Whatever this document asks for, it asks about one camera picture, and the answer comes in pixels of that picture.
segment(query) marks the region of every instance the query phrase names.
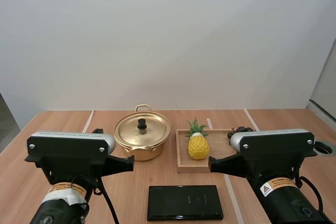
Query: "yellow pineapple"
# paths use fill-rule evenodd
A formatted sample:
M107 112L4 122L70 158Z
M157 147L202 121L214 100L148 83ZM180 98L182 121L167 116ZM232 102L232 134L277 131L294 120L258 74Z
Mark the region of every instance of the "yellow pineapple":
M209 145L205 136L208 134L202 133L205 124L198 127L197 119L193 123L188 122L190 125L190 131L186 133L186 136L190 137L188 152L193 159L204 159L209 153Z

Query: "white wall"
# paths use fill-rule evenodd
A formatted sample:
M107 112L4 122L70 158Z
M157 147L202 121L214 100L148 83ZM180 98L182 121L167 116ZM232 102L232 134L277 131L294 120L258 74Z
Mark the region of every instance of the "white wall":
M0 0L0 92L51 109L303 108L336 0Z

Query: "wooden table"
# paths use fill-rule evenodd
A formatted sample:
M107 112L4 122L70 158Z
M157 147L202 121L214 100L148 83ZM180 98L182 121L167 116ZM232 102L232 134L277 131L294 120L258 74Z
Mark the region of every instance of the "wooden table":
M113 134L115 124L132 111L94 111L87 132L103 128ZM134 171L103 178L106 190L123 223L147 223L148 187L152 185L216 185L224 212L223 221L206 223L269 223L257 198L245 179L223 174L178 174L176 172L175 129L186 128L186 120L196 116L201 123L210 119L214 129L238 126L253 127L244 110L225 111L157 111L172 124L172 134L164 151L157 158L136 162ZM260 130L304 128L336 144L336 134L318 117L302 110L249 110ZM27 156L26 140L36 131L82 132L91 111L47 111L37 115L0 154L0 223L29 223L50 185L43 172L34 164L24 162ZM117 145L113 156L124 157ZM336 221L336 158L307 158L301 173L319 189L324 212ZM317 207L313 192L303 186L303 193ZM90 213L86 223L113 223L110 210L102 196L90 200Z

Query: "black phone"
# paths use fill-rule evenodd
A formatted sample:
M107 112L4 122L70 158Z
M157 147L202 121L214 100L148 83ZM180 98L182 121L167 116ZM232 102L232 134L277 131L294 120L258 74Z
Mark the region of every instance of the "black phone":
M217 187L150 186L147 220L222 220Z

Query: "pot lid knob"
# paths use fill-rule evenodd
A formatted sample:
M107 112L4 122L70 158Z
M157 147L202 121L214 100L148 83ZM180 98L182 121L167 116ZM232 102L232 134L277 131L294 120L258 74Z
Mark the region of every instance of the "pot lid knob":
M146 128L147 128L146 119L145 118L140 118L138 120L138 129L139 130L145 130Z

